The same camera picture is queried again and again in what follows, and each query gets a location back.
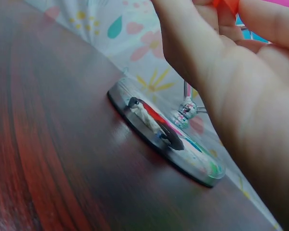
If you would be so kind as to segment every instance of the wooden table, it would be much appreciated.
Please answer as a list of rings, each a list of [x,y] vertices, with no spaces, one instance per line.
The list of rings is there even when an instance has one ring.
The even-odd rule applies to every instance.
[[[103,55],[0,0],[0,230],[266,231],[228,179],[207,189],[153,152],[106,92]]]

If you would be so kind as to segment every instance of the pink object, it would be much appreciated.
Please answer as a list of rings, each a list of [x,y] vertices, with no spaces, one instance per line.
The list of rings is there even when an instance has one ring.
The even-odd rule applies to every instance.
[[[265,0],[265,1],[289,7],[289,0]]]
[[[159,59],[164,58],[162,34],[160,31],[155,33],[152,31],[147,32],[141,37],[141,42],[145,45],[134,51],[131,55],[131,61],[140,60],[149,51],[152,51],[153,55]]]
[[[196,116],[196,117],[192,118],[191,120],[189,120],[189,124],[199,135],[203,134],[204,123],[200,117]]]
[[[143,30],[143,28],[144,28],[144,25],[131,22],[131,23],[127,24],[126,31],[130,35],[135,35],[135,34],[138,34],[139,32],[141,32]]]

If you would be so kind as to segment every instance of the finger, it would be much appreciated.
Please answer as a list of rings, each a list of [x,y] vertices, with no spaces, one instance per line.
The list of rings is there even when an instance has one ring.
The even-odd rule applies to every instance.
[[[225,35],[232,41],[237,42],[244,39],[241,28],[236,26],[236,17],[224,1],[221,1],[217,7],[218,24],[220,35]]]
[[[219,33],[218,17],[216,9],[213,7],[212,0],[193,0],[201,17],[217,32]]]
[[[239,15],[246,27],[278,45],[289,48],[289,8],[263,0],[241,0]]]
[[[152,3],[161,24],[173,38],[174,44],[180,47],[182,62],[186,63],[187,68],[194,69],[197,76],[206,77],[217,54],[225,49],[218,34],[199,15],[190,0],[152,0]]]
[[[236,42],[238,46],[245,47],[252,51],[253,53],[257,54],[259,50],[263,47],[268,45],[265,42],[257,41],[257,40],[251,40],[251,39],[242,39],[238,40]]]

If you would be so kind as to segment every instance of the yellow flower pattern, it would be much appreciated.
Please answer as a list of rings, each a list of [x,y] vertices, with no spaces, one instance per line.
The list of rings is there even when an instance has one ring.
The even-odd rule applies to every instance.
[[[169,73],[170,68],[167,68],[157,79],[157,75],[158,75],[158,70],[155,69],[152,77],[149,80],[149,83],[146,83],[146,81],[144,81],[144,79],[140,76],[137,75],[137,80],[138,82],[142,85],[142,91],[144,91],[146,93],[146,95],[153,95],[152,96],[152,100],[155,103],[157,101],[156,95],[155,93],[161,90],[166,90],[171,88],[173,85],[175,85],[174,82],[171,83],[166,83],[163,85],[160,85],[161,81],[164,80],[164,78],[166,77],[166,75]]]
[[[77,20],[78,20],[78,22],[79,21],[81,21],[81,20],[85,20],[87,18],[87,15],[86,15],[86,13],[85,12],[83,12],[83,11],[79,11],[79,12],[77,12],[77,14],[76,14],[76,19],[75,18],[70,18],[69,19],[69,22],[70,23],[76,23],[75,24],[75,28],[76,29],[81,29],[81,23],[77,23]],[[96,27],[98,27],[99,25],[100,25],[100,21],[95,21],[94,20],[95,18],[94,18],[94,16],[88,16],[88,21],[91,21],[91,22],[93,22],[93,24],[92,23],[88,23],[87,25],[85,25],[84,26],[84,28],[87,30],[87,31],[91,31],[91,30],[94,30],[94,34],[95,35],[99,35],[100,34],[100,31],[98,30],[98,29],[96,29]]]

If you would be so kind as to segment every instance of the pink flower pattern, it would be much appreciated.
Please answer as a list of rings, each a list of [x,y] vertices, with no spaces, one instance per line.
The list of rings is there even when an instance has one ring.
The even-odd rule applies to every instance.
[[[144,57],[149,51],[152,51],[153,55],[159,59],[164,59],[162,34],[160,31],[153,33],[147,32],[141,37],[141,42],[145,45],[138,48],[131,55],[131,61],[136,62]]]

